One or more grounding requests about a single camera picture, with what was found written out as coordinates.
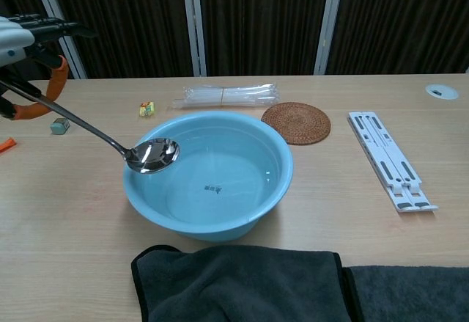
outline eraser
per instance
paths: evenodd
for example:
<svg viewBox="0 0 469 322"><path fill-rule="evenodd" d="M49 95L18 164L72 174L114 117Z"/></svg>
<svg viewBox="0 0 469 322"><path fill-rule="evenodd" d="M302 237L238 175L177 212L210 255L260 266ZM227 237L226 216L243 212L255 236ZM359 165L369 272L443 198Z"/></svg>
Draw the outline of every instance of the eraser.
<svg viewBox="0 0 469 322"><path fill-rule="evenodd" d="M57 118L51 124L51 131L54 135L63 135L70 127L70 122L67 118Z"/></svg>
<svg viewBox="0 0 469 322"><path fill-rule="evenodd" d="M155 113L155 104L152 101L140 105L140 117L149 117Z"/></svg>

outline gray towel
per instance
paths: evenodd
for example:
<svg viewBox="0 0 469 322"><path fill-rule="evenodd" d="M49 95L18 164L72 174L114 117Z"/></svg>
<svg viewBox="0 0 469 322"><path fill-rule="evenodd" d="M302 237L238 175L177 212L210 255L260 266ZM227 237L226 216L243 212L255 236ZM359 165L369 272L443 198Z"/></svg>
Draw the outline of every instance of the gray towel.
<svg viewBox="0 0 469 322"><path fill-rule="evenodd" d="M469 321L469 268L364 266L345 275L358 321Z"/></svg>
<svg viewBox="0 0 469 322"><path fill-rule="evenodd" d="M146 321L350 321L332 252L154 246L132 262Z"/></svg>

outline dark curtain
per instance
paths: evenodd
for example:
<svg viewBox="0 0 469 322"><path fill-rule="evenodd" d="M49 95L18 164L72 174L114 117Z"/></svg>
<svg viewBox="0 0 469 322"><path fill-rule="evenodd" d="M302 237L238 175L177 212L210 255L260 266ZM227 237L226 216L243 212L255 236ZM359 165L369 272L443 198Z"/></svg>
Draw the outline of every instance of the dark curtain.
<svg viewBox="0 0 469 322"><path fill-rule="evenodd" d="M209 76L312 74L325 0L201 0Z"/></svg>
<svg viewBox="0 0 469 322"><path fill-rule="evenodd" d="M464 73L469 0L341 0L327 74Z"/></svg>
<svg viewBox="0 0 469 322"><path fill-rule="evenodd" d="M58 0L98 32L75 39L90 78L192 76L184 0Z"/></svg>
<svg viewBox="0 0 469 322"><path fill-rule="evenodd" d="M15 14L31 13L47 16L41 0L0 0L0 16L8 18ZM62 54L60 45L51 44L48 47ZM26 80L41 80L51 77L50 70L47 67L37 64L30 59L10 65L9 68Z"/></svg>

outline table surface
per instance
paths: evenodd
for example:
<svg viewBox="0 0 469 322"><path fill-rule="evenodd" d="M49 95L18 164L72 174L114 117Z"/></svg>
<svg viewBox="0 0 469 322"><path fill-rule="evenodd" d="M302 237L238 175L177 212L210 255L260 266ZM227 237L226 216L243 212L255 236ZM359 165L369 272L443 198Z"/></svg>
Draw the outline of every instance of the table surface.
<svg viewBox="0 0 469 322"><path fill-rule="evenodd" d="M132 145L164 120L182 87L276 82L283 101L309 103L332 122L330 136L291 146L292 185L283 200L234 244L331 250L344 266L469 266L469 75L271 76L69 81L58 102L119 142ZM425 93L448 84L457 100ZM46 81L34 81L45 89ZM18 104L25 100L7 92ZM155 101L156 115L138 116ZM264 108L238 110L260 118ZM375 111L423 181L434 213L394 209L347 122ZM185 238L134 211L123 163L100 139L71 125L51 135L50 113L0 121L0 310L3 321L140 321L131 260L156 244L193 252Z"/></svg>

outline round rattan coaster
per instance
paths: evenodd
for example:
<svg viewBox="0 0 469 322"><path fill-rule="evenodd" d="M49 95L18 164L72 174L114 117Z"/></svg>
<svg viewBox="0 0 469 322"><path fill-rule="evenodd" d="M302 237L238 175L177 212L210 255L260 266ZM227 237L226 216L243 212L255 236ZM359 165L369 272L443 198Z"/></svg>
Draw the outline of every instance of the round rattan coaster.
<svg viewBox="0 0 469 322"><path fill-rule="evenodd" d="M330 133L329 117L304 103L276 104L265 111L261 120L276 129L288 144L314 144Z"/></svg>

